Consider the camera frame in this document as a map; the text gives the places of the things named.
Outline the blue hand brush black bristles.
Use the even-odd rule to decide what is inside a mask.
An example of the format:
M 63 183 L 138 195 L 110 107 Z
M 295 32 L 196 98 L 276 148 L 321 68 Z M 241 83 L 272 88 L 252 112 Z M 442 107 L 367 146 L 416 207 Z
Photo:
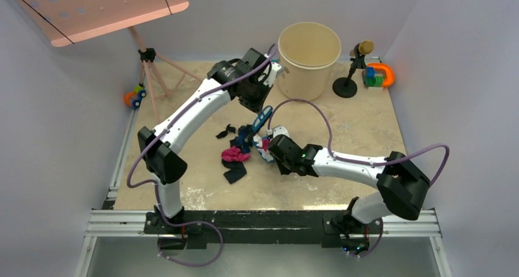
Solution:
M 272 115 L 273 107 L 271 105 L 265 106 L 257 115 L 252 123 L 252 130 L 254 133 L 258 133 L 260 129 L 265 125 Z

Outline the blue plastic dustpan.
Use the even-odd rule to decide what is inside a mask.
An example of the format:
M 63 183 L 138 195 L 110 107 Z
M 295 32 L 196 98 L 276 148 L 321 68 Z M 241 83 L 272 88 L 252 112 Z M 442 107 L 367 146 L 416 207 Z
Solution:
M 253 146 L 264 161 L 273 163 L 275 159 L 268 150 L 270 141 L 270 137 L 268 136 L 255 135 L 253 137 Z

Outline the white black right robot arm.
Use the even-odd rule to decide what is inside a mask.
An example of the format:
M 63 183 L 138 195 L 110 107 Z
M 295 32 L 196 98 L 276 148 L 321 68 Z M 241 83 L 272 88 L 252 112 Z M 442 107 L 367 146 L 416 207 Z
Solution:
M 430 188 L 430 179 L 400 152 L 387 157 L 360 157 L 338 153 L 308 144 L 299 147 L 286 135 L 275 136 L 269 152 L 283 175 L 336 177 L 376 189 L 368 196 L 351 201 L 343 223 L 347 230 L 359 232 L 368 223 L 387 215 L 417 220 Z

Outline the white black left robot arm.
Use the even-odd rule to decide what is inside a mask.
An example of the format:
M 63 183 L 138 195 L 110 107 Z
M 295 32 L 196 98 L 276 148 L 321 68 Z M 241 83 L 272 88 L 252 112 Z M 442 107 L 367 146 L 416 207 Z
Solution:
M 272 61 L 273 54 L 251 48 L 242 59 L 213 65 L 195 93 L 169 118 L 152 130 L 143 127 L 137 134 L 139 159 L 151 173 L 160 212 L 159 226 L 169 234 L 182 227 L 183 211 L 180 179 L 188 164 L 179 156 L 190 137 L 220 108 L 234 99 L 255 114 L 273 88 L 283 66 Z

